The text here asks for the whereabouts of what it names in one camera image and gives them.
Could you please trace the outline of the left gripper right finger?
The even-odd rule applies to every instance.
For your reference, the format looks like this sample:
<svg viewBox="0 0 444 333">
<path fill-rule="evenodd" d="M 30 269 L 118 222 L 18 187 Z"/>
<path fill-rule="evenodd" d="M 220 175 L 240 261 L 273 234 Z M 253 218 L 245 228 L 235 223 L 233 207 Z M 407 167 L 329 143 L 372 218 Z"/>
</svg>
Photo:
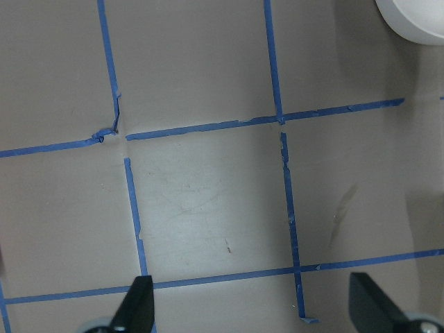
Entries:
<svg viewBox="0 0 444 333">
<path fill-rule="evenodd" d="M 409 319 L 367 273 L 351 273 L 348 312 L 361 333 L 407 332 Z"/>
</svg>

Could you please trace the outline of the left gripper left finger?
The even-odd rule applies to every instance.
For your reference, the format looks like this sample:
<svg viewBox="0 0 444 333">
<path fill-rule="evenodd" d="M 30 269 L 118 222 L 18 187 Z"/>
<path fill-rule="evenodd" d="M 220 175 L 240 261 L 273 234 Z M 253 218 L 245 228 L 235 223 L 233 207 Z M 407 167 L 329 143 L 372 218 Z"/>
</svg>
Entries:
<svg viewBox="0 0 444 333">
<path fill-rule="evenodd" d="M 153 281 L 150 275 L 137 276 L 113 316 L 111 332 L 150 333 L 154 327 Z"/>
</svg>

